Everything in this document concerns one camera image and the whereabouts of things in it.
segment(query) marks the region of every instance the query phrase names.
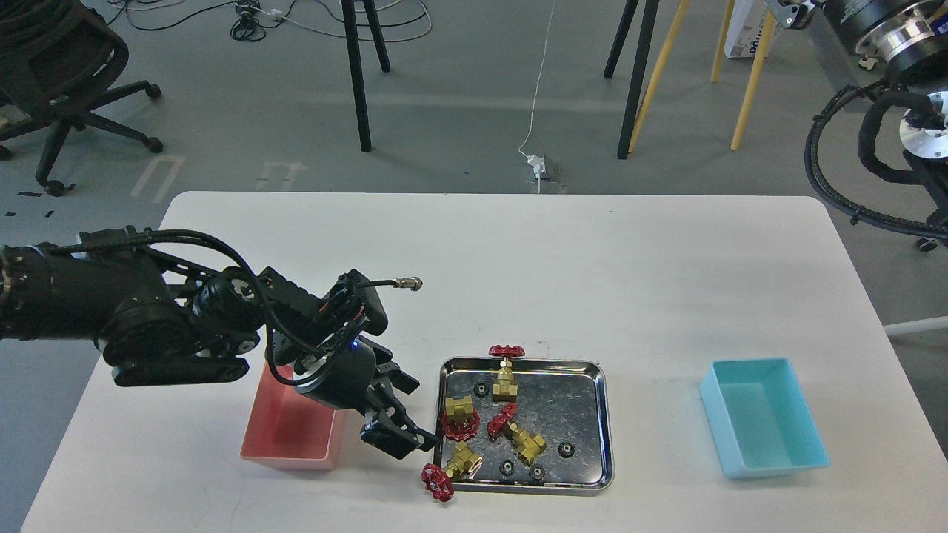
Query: metal tray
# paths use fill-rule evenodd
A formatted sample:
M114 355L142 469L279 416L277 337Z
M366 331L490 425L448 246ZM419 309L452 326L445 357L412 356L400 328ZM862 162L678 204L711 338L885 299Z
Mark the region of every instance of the metal tray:
M466 443L483 456L483 463L471 476L453 482L454 488L577 496L591 496L606 488L614 468L602 370L581 360L513 359L514 378L520 388L514 420L546 440L546 451L527 467L517 458L507 438L492 442L487 436L487 423L506 402L492 402L489 392L484 397L475 394L478 383L488 388L493 385L500 362L498 358L453 358L441 367L439 415L444 410L445 398L470 395L481 417L477 434ZM434 463L443 467L456 443L444 436L440 424L437 427ZM572 456L562 457L558 453L563 442L573 445ZM511 475L501 474L504 461L514 464ZM534 467L542 467L541 481L531 477Z

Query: gray floor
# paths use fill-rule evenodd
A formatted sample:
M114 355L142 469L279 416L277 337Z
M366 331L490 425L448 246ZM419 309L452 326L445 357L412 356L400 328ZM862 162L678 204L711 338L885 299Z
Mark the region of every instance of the gray floor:
M104 1L87 4L109 16L115 12ZM213 4L189 0L133 18L159 26ZM285 10L288 4L263 1L267 9ZM161 137L165 153L155 159L135 142L91 129L74 134L52 177L75 182L75 190L63 198L36 197L20 192L39 191L31 179L44 134L7 142L16 156L0 165L0 212L6 215L0 241L65 244L80 230L157 226L169 201L192 190L535 193L517 147L530 123L551 4L431 0L432 32L391 44L388 74L379 72L372 46L364 45L374 141L369 154L358 150L343 41L286 25L269 30L260 43L237 43L228 37L236 20L231 7L157 32L132 29L121 18L114 28L132 53L123 80L147 78L161 85L164 97L152 102L137 95L102 113ZM541 191L813 195L802 168L803 140L840 72L828 76L804 32L782 33L744 146L731 152L750 62L727 61L721 82L708 82L722 11L717 2L692 3L638 147L627 161L615 158L636 28L616 77L603 79L602 68L623 4L556 3L533 134L524 151L545 154L567 169ZM661 5L658 28L667 28L674 7ZM340 13L337 3L331 8ZM413 0L404 0L384 11L382 22L417 12ZM314 2L300 0L293 15L341 32ZM392 28L387 36L409 37L425 27ZM653 57L661 39L660 32ZM827 176L870 207L922 219L934 208L922 191L885 185L859 166L860 119L845 113L827 129ZM894 120L886 124L881 138L894 139ZM880 141L881 157L896 162L899 148L886 143ZM832 216L883 323L948 315L944 248L922 254L911 237L853 227L838 212ZM253 213L247 223L253 224ZM903 336L893 346L948 450L948 332ZM98 353L83 341L5 340L0 351L0 531L14 531ZM858 379L860 369L852 373Z

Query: floor marking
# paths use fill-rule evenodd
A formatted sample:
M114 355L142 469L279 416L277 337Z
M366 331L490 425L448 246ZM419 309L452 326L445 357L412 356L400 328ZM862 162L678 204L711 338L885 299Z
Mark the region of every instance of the floor marking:
M152 160L148 162L148 166L145 167L145 172L142 173L141 177L138 179L138 183L135 184L135 187L129 193L132 197L138 197L141 192L145 189L145 186L148 185L148 182L152 179L152 175L157 170L158 165L161 163L171 163L171 168L168 169L168 175L165 177L164 182L161 186L158 187L157 192L155 192L155 197L152 198L153 204L161 203L161 200L164 199L165 194L168 193L168 190L171 188L172 183L177 178L178 172L181 171L181 166L184 165L184 157L181 156L155 156L152 157Z
M283 178L283 184L280 187L280 191L283 193L293 188L293 181L296 180L297 172L309 170L309 167L304 166L299 161L292 163L264 161L264 174L257 178L257 191L262 191L266 187L270 182L270 178L273 177L273 169L278 167L286 169L286 176Z

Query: light blue plastic bin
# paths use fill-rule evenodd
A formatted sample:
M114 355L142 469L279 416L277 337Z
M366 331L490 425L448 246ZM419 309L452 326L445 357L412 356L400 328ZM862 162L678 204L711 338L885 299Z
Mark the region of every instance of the light blue plastic bin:
M830 465L785 358L715 361L701 391L727 477L782 476Z

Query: yellow leg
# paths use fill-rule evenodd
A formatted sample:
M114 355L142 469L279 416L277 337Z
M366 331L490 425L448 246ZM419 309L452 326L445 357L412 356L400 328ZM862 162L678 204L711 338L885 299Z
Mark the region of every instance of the yellow leg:
M658 54L655 61L655 70L651 78L648 79L646 95L642 98L642 107L639 114L635 117L635 124L632 125L632 139L629 141L629 153L635 149L635 143L639 140L639 134L642 133L642 123L646 120L648 108L651 107L652 98L655 96L655 89L658 88L658 81L662 79L662 73L665 71L665 63L668 62L668 56L671 54L671 48L678 38L678 30L682 28L684 14L688 11L689 0L679 0L678 9L675 11L675 18L671 20L671 28L668 29L668 35L665 37L665 43L662 45L662 51Z
M731 15L734 14L735 0L727 0L724 8L724 20L720 23L718 34L718 49L714 52L714 68L711 69L711 83L717 83L720 78L720 64L724 59L724 41L727 40L727 29L731 26Z
M747 119L751 115L751 105L754 104L754 95L757 93L757 83L760 81L760 73L764 68L764 58L767 56L767 49L770 47L771 36L774 35L774 26L776 26L776 19L768 10L767 17L764 19L764 28L760 35L760 43L757 46L757 52L754 54L754 65L751 67L751 79L747 82L747 91L744 92L744 102L740 105L738 125L734 129L734 137L731 138L731 150L740 148L740 139L744 137L744 128L747 127Z

